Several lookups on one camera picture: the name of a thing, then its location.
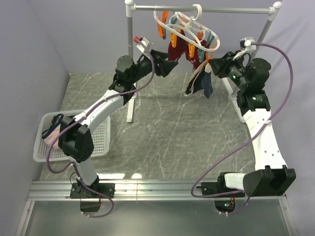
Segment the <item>navy blue underwear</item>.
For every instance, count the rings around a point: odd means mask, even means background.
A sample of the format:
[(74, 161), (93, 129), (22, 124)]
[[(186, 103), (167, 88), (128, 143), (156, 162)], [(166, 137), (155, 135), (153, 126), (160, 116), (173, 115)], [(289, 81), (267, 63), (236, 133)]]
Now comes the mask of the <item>navy blue underwear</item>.
[(193, 72), (191, 78), (184, 86), (184, 96), (189, 96), (203, 90), (204, 96), (209, 99), (213, 93), (212, 69), (207, 60), (202, 62)]

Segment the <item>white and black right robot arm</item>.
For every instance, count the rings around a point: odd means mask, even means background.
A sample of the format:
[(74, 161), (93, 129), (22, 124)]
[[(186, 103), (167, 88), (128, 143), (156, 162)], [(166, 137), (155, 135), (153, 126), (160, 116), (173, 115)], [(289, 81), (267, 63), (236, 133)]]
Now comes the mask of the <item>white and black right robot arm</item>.
[(217, 191), (224, 197), (234, 190), (248, 197), (281, 196), (296, 179), (296, 172), (283, 159), (271, 123), (271, 107), (264, 91), (271, 64), (262, 58), (254, 58), (247, 65), (243, 61), (243, 57), (237, 58), (232, 52), (209, 61), (214, 75), (230, 78), (239, 88), (237, 105), (250, 132), (255, 155), (255, 171), (221, 173)]

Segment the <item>dark red lace bra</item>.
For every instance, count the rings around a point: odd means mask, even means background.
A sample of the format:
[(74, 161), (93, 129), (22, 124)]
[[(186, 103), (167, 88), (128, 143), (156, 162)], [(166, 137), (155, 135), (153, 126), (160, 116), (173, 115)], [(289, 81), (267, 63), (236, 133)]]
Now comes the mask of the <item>dark red lace bra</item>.
[(178, 61), (180, 59), (180, 57), (184, 54), (186, 57), (186, 60), (189, 61), (192, 66), (193, 66), (193, 71), (195, 71), (198, 66), (201, 64), (198, 60), (198, 53), (197, 50), (199, 48), (195, 47), (195, 54), (193, 58), (189, 57), (189, 43), (186, 42), (185, 40), (183, 40), (182, 38), (177, 36), (177, 46), (176, 48), (173, 48), (171, 45), (171, 42), (169, 43), (168, 46), (168, 60), (172, 60), (172, 61)]

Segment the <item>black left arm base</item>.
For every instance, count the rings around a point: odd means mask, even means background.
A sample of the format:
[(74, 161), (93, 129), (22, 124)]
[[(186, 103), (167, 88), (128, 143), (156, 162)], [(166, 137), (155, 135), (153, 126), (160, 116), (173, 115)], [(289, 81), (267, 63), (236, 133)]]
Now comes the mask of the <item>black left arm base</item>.
[(85, 213), (97, 213), (109, 203), (108, 212), (110, 214), (114, 209), (115, 184), (114, 183), (94, 183), (91, 186), (85, 186), (80, 181), (73, 183), (69, 198), (80, 200), (80, 210)]

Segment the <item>yellow-orange clothespin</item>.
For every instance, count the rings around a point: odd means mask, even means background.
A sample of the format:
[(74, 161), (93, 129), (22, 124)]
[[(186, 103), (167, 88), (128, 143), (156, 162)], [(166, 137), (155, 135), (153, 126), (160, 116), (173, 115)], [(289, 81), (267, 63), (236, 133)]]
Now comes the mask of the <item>yellow-orange clothespin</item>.
[(195, 46), (193, 44), (189, 44), (189, 57), (193, 58), (195, 54)]

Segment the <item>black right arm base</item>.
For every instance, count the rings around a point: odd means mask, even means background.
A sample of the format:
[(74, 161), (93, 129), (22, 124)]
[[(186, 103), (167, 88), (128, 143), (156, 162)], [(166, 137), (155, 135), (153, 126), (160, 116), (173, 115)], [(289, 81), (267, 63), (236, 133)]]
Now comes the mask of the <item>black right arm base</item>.
[[(224, 192), (237, 191), (237, 189), (227, 188), (223, 183), (218, 182), (202, 182), (200, 187), (202, 195), (213, 195)], [(222, 198), (227, 198), (227, 200), (215, 200), (214, 205), (219, 213), (232, 213), (236, 209), (236, 198), (245, 197), (245, 193), (227, 194), (223, 195)]]

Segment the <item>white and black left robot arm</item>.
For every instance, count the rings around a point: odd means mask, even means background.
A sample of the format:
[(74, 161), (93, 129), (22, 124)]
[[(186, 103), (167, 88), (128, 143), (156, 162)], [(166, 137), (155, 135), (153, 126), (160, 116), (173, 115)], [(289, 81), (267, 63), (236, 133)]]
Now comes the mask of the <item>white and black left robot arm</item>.
[(74, 163), (82, 182), (82, 192), (89, 198), (99, 193), (99, 177), (90, 159), (94, 150), (92, 133), (109, 116), (130, 101), (137, 92), (134, 83), (143, 77), (166, 77), (177, 65), (169, 60), (168, 53), (151, 50), (148, 56), (142, 55), (138, 61), (130, 56), (121, 56), (117, 61), (113, 83), (92, 106), (82, 113), (61, 121), (58, 146)]

